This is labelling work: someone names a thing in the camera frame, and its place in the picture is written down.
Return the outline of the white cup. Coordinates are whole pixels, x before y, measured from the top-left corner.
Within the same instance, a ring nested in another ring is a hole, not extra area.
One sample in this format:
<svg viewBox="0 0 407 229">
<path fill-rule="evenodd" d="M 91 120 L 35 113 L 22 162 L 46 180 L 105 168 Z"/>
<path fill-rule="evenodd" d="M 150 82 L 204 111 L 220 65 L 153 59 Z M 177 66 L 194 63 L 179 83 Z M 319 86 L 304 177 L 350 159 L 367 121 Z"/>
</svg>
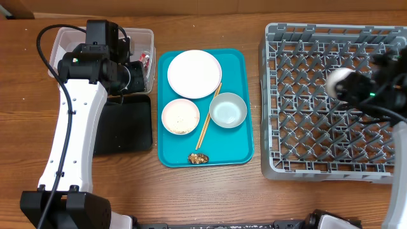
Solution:
<svg viewBox="0 0 407 229">
<path fill-rule="evenodd" d="M 326 93 L 330 97 L 336 99 L 337 98 L 336 84 L 339 83 L 341 80 L 344 80 L 345 78 L 347 78 L 350 73 L 354 73 L 354 70 L 351 70 L 346 67 L 339 68 L 339 69 L 336 69 L 333 72 L 331 72 L 326 78 L 326 85 L 325 85 Z"/>
</svg>

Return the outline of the small white bowl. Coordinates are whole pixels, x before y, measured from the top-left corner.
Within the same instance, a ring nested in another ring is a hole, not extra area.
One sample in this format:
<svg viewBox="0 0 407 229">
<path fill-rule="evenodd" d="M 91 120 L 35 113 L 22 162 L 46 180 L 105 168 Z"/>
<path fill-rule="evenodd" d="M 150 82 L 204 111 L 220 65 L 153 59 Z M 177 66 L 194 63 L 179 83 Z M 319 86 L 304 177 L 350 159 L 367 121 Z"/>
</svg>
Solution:
<svg viewBox="0 0 407 229">
<path fill-rule="evenodd" d="M 162 111 L 162 123 L 175 135 L 186 135 L 194 131 L 200 121 L 198 107 L 188 99 L 175 99 Z"/>
</svg>

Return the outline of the red snack wrapper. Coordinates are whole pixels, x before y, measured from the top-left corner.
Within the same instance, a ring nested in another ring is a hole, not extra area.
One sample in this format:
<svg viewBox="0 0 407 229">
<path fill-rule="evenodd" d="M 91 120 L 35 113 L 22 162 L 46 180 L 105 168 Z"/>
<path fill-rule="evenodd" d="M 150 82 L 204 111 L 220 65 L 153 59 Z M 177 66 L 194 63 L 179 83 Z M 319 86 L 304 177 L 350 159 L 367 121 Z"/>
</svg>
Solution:
<svg viewBox="0 0 407 229">
<path fill-rule="evenodd" d="M 149 54 L 149 52 L 142 52 L 141 56 L 139 57 L 139 61 L 142 62 L 145 69 L 148 69 L 149 62 L 150 62 L 150 54 Z"/>
</svg>

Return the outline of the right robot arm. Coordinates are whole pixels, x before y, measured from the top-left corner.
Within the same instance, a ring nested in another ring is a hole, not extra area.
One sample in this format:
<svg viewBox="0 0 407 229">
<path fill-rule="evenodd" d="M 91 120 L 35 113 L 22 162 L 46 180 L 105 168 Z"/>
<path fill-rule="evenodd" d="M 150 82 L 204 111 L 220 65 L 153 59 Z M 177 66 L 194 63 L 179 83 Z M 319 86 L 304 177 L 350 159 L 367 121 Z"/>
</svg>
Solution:
<svg viewBox="0 0 407 229">
<path fill-rule="evenodd" d="M 370 124 L 389 122 L 395 162 L 390 205 L 382 228 L 406 228 L 406 48 L 373 57 L 377 70 L 367 77 L 343 67 L 326 80 L 327 94 L 344 102 L 342 109 L 358 109 L 375 118 Z"/>
</svg>

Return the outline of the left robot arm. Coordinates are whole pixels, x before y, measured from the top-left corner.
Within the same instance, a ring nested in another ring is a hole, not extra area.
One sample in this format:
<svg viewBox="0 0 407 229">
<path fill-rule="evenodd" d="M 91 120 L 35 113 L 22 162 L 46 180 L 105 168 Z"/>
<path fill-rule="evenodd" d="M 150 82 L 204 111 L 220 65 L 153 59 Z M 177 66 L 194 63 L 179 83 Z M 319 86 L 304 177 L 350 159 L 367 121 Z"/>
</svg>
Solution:
<svg viewBox="0 0 407 229">
<path fill-rule="evenodd" d="M 92 160 L 107 98 L 143 92 L 144 65 L 131 61 L 118 24 L 89 20 L 83 31 L 85 42 L 49 68 L 60 91 L 57 127 L 38 187 L 22 193 L 20 209 L 36 228 L 135 228 L 133 216 L 93 194 Z"/>
</svg>

